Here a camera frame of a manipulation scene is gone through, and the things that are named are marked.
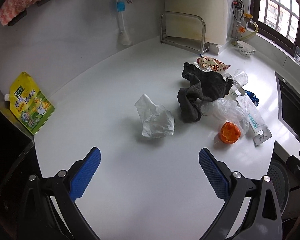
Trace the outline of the window frame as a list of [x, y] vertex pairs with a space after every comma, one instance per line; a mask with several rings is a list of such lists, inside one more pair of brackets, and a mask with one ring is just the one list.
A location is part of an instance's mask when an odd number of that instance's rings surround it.
[[250, 14], [261, 35], [292, 56], [300, 52], [300, 5], [297, 0], [251, 0]]

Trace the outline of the red patterned snack bag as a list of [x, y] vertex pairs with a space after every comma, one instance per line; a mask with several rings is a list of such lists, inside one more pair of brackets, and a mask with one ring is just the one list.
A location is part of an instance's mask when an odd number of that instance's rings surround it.
[[225, 64], [218, 59], [209, 56], [202, 56], [197, 59], [197, 64], [202, 70], [212, 70], [214, 72], [223, 72], [230, 68], [229, 64]]

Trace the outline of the steel cutting board rack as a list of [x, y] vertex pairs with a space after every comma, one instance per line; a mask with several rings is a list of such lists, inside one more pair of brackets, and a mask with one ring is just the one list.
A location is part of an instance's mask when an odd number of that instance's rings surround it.
[[207, 53], [206, 24], [198, 15], [165, 11], [160, 15], [160, 42], [188, 50], [199, 56]]

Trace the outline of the white product packaging card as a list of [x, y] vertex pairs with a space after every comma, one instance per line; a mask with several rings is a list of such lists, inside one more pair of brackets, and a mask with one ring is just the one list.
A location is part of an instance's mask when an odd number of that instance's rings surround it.
[[246, 109], [250, 126], [255, 134], [253, 137], [254, 144], [260, 146], [272, 137], [268, 126], [247, 94], [238, 96], [236, 101], [241, 107]]

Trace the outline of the white tissue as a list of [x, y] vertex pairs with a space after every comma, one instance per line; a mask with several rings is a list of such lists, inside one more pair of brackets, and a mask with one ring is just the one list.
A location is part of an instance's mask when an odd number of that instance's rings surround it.
[[134, 106], [142, 123], [143, 137], [159, 139], [174, 135], [174, 116], [163, 105], [156, 105], [146, 94], [143, 94]]

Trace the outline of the orange peel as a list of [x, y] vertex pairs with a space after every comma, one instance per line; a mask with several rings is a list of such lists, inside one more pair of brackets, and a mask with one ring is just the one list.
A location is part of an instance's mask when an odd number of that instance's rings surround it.
[[239, 128], [232, 122], [225, 122], [219, 132], [219, 138], [225, 144], [234, 144], [240, 136]]

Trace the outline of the grey perforated trash bin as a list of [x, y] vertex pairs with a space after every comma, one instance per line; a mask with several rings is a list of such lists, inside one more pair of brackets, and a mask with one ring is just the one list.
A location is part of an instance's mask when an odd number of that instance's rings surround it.
[[283, 215], [289, 198], [289, 178], [286, 165], [277, 155], [271, 158], [267, 176], [271, 178], [274, 185], [280, 212]]

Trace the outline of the clear plastic bag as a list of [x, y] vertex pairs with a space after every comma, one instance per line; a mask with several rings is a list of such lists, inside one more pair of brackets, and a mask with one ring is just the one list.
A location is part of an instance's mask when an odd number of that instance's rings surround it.
[[245, 108], [240, 107], [236, 101], [218, 98], [213, 102], [201, 102], [200, 111], [204, 116], [214, 116], [223, 122], [235, 124], [241, 135], [249, 131], [249, 118]]

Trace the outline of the blue ribbon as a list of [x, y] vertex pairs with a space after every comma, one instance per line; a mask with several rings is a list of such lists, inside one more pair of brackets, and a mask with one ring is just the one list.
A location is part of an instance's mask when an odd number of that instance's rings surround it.
[[253, 104], [257, 107], [258, 104], [259, 104], [259, 99], [258, 99], [258, 97], [257, 97], [254, 93], [252, 93], [252, 92], [250, 92], [250, 91], [248, 91], [248, 90], [245, 90], [245, 93], [249, 96], [250, 100], [251, 100], [251, 101], [253, 102]]

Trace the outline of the glass mug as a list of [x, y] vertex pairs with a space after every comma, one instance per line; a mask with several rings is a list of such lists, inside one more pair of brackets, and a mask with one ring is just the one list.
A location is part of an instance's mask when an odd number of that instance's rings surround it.
[[296, 46], [295, 51], [294, 51], [294, 56], [293, 56], [295, 62], [300, 65], [300, 48]]

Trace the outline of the white patterned bowl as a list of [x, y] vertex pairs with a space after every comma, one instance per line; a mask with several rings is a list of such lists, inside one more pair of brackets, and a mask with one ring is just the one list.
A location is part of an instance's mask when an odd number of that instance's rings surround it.
[[256, 49], [253, 46], [240, 40], [237, 41], [237, 48], [238, 52], [245, 57], [253, 56], [256, 51]]

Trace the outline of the black sink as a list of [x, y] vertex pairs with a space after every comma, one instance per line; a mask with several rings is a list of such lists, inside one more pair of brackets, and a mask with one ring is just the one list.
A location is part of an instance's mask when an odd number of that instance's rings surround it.
[[300, 142], [300, 94], [279, 73], [275, 72], [279, 120]]

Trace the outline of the white cutting board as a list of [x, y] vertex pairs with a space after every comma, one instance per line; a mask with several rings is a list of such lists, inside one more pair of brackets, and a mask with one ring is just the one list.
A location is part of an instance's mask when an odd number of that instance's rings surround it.
[[206, 24], [207, 42], [223, 45], [228, 31], [228, 0], [165, 0], [167, 11], [200, 16]]

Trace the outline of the dark grey cloth rag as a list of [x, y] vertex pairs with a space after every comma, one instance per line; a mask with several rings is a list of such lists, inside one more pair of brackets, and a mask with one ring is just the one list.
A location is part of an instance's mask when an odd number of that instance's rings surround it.
[[198, 122], [201, 119], [199, 108], [201, 102], [213, 102], [229, 94], [233, 79], [224, 77], [218, 72], [205, 72], [194, 64], [185, 62], [182, 78], [190, 82], [187, 88], [180, 88], [177, 99], [181, 109], [181, 119], [184, 123]]

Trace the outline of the yellow green refill pouch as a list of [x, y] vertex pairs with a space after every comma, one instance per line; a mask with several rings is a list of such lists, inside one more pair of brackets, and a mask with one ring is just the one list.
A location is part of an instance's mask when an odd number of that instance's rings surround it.
[[55, 111], [27, 72], [21, 72], [13, 81], [4, 100], [9, 102], [10, 111], [32, 135], [37, 134]]

